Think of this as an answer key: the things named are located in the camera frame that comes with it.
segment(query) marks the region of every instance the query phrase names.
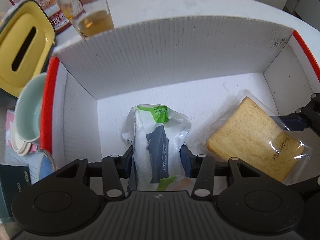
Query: white plastic bag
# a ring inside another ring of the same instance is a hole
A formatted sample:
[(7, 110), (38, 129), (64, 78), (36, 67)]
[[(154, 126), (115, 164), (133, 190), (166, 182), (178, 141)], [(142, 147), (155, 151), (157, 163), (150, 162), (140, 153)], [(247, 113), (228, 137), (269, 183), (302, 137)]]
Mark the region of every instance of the white plastic bag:
[(162, 105), (131, 108), (122, 137), (133, 145), (129, 190), (154, 189), (150, 183), (170, 176), (185, 176), (180, 148), (191, 128), (184, 115)]

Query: glass of beer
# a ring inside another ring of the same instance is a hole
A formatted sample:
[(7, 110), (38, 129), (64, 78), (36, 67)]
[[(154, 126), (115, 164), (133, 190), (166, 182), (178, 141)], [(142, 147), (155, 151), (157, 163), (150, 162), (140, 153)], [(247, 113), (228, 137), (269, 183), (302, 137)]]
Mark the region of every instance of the glass of beer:
[(113, 29), (107, 0), (55, 0), (83, 38)]

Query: packaged bread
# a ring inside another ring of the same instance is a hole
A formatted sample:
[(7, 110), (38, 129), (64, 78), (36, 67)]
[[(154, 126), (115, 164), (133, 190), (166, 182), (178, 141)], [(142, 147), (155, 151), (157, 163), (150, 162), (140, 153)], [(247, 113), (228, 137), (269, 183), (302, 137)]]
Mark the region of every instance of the packaged bread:
[(233, 115), (208, 139), (207, 148), (226, 161), (238, 157), (282, 182), (301, 157), (304, 145), (245, 97)]

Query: beer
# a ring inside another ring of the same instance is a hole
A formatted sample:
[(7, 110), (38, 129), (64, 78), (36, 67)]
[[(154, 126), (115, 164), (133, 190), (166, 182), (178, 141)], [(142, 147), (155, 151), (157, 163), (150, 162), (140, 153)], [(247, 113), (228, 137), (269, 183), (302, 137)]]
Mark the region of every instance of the beer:
[(113, 29), (111, 15), (105, 10), (89, 14), (78, 23), (78, 28), (82, 36), (89, 37), (100, 32)]

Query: white cardboard box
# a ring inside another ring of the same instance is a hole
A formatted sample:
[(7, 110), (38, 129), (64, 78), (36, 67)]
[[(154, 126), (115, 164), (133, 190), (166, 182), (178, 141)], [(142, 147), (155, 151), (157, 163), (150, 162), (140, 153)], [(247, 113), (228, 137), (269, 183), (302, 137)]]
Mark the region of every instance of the white cardboard box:
[[(242, 89), (274, 113), (320, 92), (320, 69), (300, 35), (271, 22), (199, 16), (130, 25), (80, 41), (50, 62), (41, 148), (58, 167), (118, 154), (131, 107), (163, 104), (192, 122), (186, 144)], [(319, 151), (319, 138), (303, 132)]]

